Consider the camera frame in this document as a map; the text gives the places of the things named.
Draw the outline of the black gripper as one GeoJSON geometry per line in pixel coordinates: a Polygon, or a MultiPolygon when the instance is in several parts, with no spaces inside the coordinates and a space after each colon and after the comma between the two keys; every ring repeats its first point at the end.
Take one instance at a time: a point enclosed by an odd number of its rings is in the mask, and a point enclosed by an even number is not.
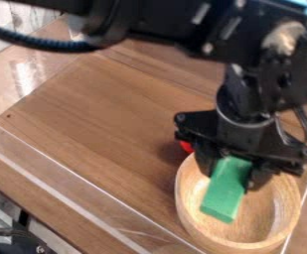
{"type": "Polygon", "coordinates": [[[215,110],[180,112],[175,115],[176,139],[195,149],[202,173],[211,177],[222,158],[234,156],[251,161],[246,190],[259,191],[274,175],[283,172],[302,176],[307,165],[307,114],[294,108],[305,129],[301,141],[282,127],[277,115],[254,122],[230,117],[219,105],[215,110]]]}

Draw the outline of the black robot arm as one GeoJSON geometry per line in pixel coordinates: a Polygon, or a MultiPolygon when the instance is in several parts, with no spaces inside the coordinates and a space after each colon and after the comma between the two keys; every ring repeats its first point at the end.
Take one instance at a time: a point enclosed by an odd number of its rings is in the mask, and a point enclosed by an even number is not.
{"type": "Polygon", "coordinates": [[[293,111],[307,131],[307,0],[10,0],[72,17],[79,41],[41,39],[0,27],[0,41],[40,51],[84,54],[125,39],[174,45],[192,58],[226,65],[216,107],[175,116],[176,137],[203,171],[220,161],[251,164],[246,187],[279,173],[299,176],[307,140],[285,131],[293,111]]]}

